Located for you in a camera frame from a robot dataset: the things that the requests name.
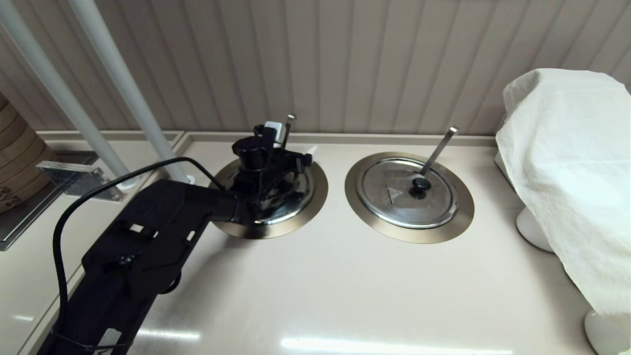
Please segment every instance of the white cloth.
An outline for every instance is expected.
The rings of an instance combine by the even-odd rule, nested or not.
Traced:
[[[606,74],[537,69],[504,89],[517,194],[591,306],[628,336],[631,97]]]

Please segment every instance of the white pipe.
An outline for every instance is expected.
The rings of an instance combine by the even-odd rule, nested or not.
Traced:
[[[110,143],[105,140],[98,128],[92,123],[87,112],[52,65],[11,0],[0,0],[0,23],[20,49],[37,77],[40,78],[76,129],[110,170],[117,177],[129,173],[125,164],[122,163]]]
[[[94,46],[98,56],[101,58],[101,62],[103,62],[134,118],[136,118],[136,122],[144,131],[160,159],[175,158],[171,146],[162,134],[162,130],[153,117],[153,113],[151,113],[151,109],[144,100],[143,94],[136,85],[133,76],[131,76],[121,52],[116,47],[116,43],[114,43],[114,39],[101,13],[98,11],[97,5],[93,0],[70,0],[70,4],[81,22],[83,30],[90,38],[92,46]],[[188,182],[179,164],[168,165],[166,170],[171,179],[183,183]]]

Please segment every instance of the black cable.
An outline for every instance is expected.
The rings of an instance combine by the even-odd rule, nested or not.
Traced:
[[[104,354],[105,352],[109,351],[109,350],[113,350],[113,349],[120,349],[123,347],[130,347],[132,346],[133,342],[128,342],[125,344],[114,344],[114,345],[99,345],[99,346],[92,346],[92,345],[85,345],[82,344],[80,342],[74,341],[73,339],[70,339],[68,337],[65,337],[61,334],[55,334],[58,338],[60,338],[63,341],[69,342],[70,344],[74,344],[78,347],[82,347],[85,352],[87,352],[88,354],[91,354],[95,351],[99,351],[99,354]]]
[[[57,335],[61,334],[63,330],[64,323],[66,322],[66,315],[68,312],[68,286],[66,285],[66,272],[64,270],[64,261],[61,256],[61,233],[64,230],[64,226],[66,222],[70,218],[70,215],[79,208],[82,204],[88,201],[90,198],[97,196],[103,191],[106,191],[114,186],[127,181],[131,178],[135,178],[138,175],[144,174],[149,171],[153,171],[159,167],[163,167],[165,165],[170,165],[177,162],[190,162],[195,167],[197,167],[204,175],[206,175],[220,190],[225,191],[225,187],[217,180],[215,177],[208,172],[200,163],[196,160],[189,157],[179,157],[173,159],[167,159],[161,162],[157,162],[152,165],[148,165],[146,167],[140,168],[134,172],[130,172],[129,174],[123,175],[115,180],[110,181],[109,183],[103,184],[94,190],[86,193],[85,195],[79,197],[75,202],[73,202],[61,215],[59,220],[57,221],[57,225],[55,226],[55,230],[52,233],[52,256],[55,260],[55,271],[57,273],[57,283],[59,285],[59,316],[57,317],[57,322],[55,323],[54,333]]]
[[[180,272],[177,273],[177,276],[175,277],[175,280],[173,280],[173,283],[171,284],[171,286],[169,286],[166,291],[160,294],[171,293],[171,291],[177,288],[177,286],[180,284],[180,280],[182,280],[182,270],[180,270]]]

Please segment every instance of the white countertop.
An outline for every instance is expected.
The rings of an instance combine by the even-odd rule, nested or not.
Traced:
[[[175,144],[182,133],[168,132]],[[151,164],[157,155],[142,134],[110,132],[110,144],[131,170]],[[54,150],[90,150],[72,133],[46,133],[42,138]],[[99,166],[112,177],[101,160]],[[66,224],[62,237],[62,255],[66,277],[76,282],[83,274],[81,257],[101,235],[112,219],[142,186],[138,183],[123,202],[91,200],[79,208]],[[25,342],[33,342],[47,327],[47,313],[58,308],[57,278],[52,258],[52,230],[63,211],[76,197],[62,194],[25,230],[11,245],[0,252],[0,354],[18,354],[25,351]]]
[[[184,155],[216,173],[235,159],[231,145],[194,141]],[[449,146],[438,159],[475,201],[453,240],[405,243],[355,215],[344,192],[355,162],[432,150],[320,144],[329,191],[314,219],[257,241],[209,225],[129,354],[593,354],[582,325],[590,307],[558,258],[519,235],[523,205],[493,162],[496,148]]]

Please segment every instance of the robotic arm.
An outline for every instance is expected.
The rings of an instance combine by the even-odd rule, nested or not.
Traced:
[[[263,125],[234,143],[241,165],[227,190],[159,180],[140,191],[81,259],[85,276],[38,355],[125,354],[156,297],[177,287],[208,223],[253,224],[283,177],[311,165],[311,155],[285,150],[285,127],[280,147],[277,130]]]

